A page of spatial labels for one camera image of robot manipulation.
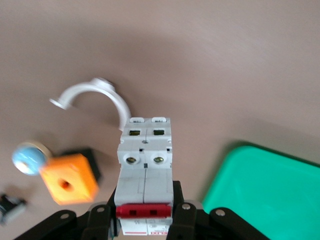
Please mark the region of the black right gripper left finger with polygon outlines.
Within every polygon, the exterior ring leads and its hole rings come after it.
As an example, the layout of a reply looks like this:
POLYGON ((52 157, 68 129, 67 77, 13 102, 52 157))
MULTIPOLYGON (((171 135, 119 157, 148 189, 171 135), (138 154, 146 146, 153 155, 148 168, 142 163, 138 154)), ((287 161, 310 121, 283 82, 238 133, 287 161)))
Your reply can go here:
POLYGON ((81 216, 60 210, 45 218, 17 240, 111 240, 118 235, 113 193, 106 204, 97 204, 81 216))

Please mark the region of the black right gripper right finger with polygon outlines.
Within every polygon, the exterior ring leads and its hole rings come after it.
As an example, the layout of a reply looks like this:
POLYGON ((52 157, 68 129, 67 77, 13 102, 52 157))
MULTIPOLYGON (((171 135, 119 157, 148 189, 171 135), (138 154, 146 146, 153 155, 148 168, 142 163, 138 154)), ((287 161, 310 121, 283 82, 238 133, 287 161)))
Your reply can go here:
POLYGON ((226 207, 206 213, 185 201, 181 183, 173 182, 173 222, 168 240, 267 240, 268 237, 226 207))

